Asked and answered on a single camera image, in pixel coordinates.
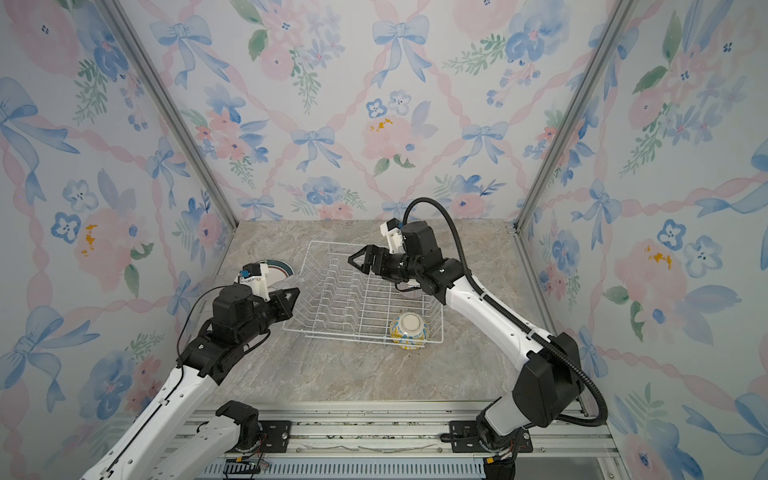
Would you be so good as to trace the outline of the white plate dark underside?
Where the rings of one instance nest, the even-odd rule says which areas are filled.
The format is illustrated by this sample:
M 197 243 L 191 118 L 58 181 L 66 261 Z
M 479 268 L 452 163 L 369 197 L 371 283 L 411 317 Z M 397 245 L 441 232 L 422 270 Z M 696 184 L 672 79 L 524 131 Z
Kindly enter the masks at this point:
M 266 273 L 264 276 L 268 285 L 281 282 L 294 275 L 293 268 L 281 260 L 266 259 L 261 260 L 260 264 L 264 264 L 266 266 Z

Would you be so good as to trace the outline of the blue yellow patterned bowl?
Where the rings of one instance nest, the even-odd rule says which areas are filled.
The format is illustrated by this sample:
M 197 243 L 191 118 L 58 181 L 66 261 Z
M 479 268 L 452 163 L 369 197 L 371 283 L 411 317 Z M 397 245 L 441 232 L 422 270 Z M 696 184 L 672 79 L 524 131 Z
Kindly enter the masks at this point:
M 427 326 L 418 314 L 403 312 L 391 322 L 389 338 L 402 349 L 421 349 L 426 344 Z

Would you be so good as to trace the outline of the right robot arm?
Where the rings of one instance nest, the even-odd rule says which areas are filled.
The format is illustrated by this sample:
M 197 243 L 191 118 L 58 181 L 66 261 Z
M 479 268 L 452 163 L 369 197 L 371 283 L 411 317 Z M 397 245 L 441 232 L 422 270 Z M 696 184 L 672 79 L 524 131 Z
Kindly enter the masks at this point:
M 576 373 L 576 343 L 551 335 L 488 293 L 463 264 L 443 255 L 433 229 L 424 221 L 382 226 L 386 246 L 366 245 L 348 263 L 366 275 L 409 284 L 460 313 L 506 355 L 517 370 L 512 390 L 476 418 L 472 440 L 494 459 L 514 458 L 532 427 L 548 427 L 578 399 L 584 383 Z

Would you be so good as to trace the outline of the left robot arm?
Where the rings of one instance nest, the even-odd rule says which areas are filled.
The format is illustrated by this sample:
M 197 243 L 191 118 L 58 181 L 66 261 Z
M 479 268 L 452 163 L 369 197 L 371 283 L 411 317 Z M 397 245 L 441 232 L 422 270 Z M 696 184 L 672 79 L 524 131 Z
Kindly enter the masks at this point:
M 86 479 L 194 479 L 235 449 L 251 453 L 266 434 L 256 408 L 230 400 L 173 453 L 166 451 L 189 417 L 246 355 L 292 318 L 300 289 L 286 282 L 264 296 L 244 284 L 220 289 L 213 315 L 177 358 L 150 405 L 85 473 Z

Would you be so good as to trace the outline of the left aluminium corner post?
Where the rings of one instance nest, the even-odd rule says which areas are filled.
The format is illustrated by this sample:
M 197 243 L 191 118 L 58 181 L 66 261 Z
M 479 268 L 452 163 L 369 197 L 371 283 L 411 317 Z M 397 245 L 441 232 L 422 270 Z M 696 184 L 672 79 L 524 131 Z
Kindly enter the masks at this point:
M 104 17 L 107 25 L 114 31 L 128 59 L 135 64 L 142 80 L 147 85 L 150 97 L 160 111 L 161 119 L 168 125 L 169 131 L 185 153 L 202 186 L 208 191 L 213 204 L 223 215 L 228 227 L 236 230 L 239 221 L 236 219 L 233 209 L 216 182 L 212 170 L 198 150 L 193 135 L 186 126 L 180 110 L 170 95 L 168 88 L 161 80 L 155 63 L 150 58 L 122 5 L 119 1 L 113 0 L 98 0 L 95 1 L 95 5 Z

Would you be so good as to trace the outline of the aluminium corner post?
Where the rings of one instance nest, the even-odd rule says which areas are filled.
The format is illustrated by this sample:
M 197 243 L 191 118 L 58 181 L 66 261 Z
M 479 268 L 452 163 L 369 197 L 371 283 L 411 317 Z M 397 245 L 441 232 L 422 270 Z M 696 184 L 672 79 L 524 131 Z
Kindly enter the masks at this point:
M 545 156 L 543 163 L 532 187 L 527 195 L 523 207 L 514 222 L 514 231 L 516 234 L 525 232 L 528 225 L 532 222 L 534 211 L 537 208 L 538 201 L 544 193 L 549 178 L 557 168 L 560 156 L 565 150 L 566 144 L 571 135 L 576 131 L 586 107 L 591 101 L 598 80 L 601 78 L 609 58 L 615 53 L 615 48 L 627 28 L 631 14 L 636 7 L 636 1 L 621 0 L 617 1 L 612 14 L 607 18 L 605 29 L 599 37 L 599 42 L 594 54 L 590 59 L 584 71 L 583 79 L 574 92 L 574 96 L 565 110 L 563 124 L 555 136 L 549 152 Z
M 150 97 L 160 111 L 161 119 L 168 125 L 169 131 L 185 153 L 202 186 L 208 191 L 213 204 L 223 215 L 228 227 L 236 230 L 239 221 L 236 219 L 233 209 L 216 182 L 212 170 L 198 150 L 193 135 L 186 126 L 180 110 L 170 95 L 168 88 L 161 80 L 155 63 L 150 58 L 122 5 L 119 1 L 113 0 L 98 0 L 95 1 L 95 5 L 104 17 L 107 25 L 114 31 L 128 59 L 135 64 L 142 80 L 147 85 Z

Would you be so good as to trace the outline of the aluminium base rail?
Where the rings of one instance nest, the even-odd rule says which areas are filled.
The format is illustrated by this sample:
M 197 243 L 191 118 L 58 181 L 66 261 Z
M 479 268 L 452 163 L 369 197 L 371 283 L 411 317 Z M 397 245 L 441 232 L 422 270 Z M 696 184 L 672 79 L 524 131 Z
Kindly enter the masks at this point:
M 605 427 L 483 445 L 479 401 L 233 402 L 131 427 L 91 479 L 625 479 Z

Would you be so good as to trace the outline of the right aluminium corner post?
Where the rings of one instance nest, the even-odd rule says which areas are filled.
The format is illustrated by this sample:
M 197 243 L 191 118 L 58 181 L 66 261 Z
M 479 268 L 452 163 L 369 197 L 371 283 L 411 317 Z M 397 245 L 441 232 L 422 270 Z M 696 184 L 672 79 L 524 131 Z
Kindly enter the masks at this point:
M 532 222 L 534 211 L 537 208 L 538 201 L 544 193 L 549 178 L 557 168 L 560 156 L 565 150 L 566 144 L 571 135 L 576 131 L 586 107 L 591 101 L 598 80 L 601 78 L 609 58 L 615 53 L 615 48 L 627 28 L 631 14 L 636 7 L 636 1 L 621 0 L 617 1 L 612 14 L 607 18 L 605 29 L 599 37 L 599 42 L 594 54 L 590 59 L 584 71 L 583 79 L 574 92 L 574 96 L 565 110 L 563 124 L 555 136 L 549 152 L 545 156 L 543 163 L 532 187 L 527 195 L 523 207 L 514 222 L 514 231 L 516 234 L 525 232 L 528 225 Z

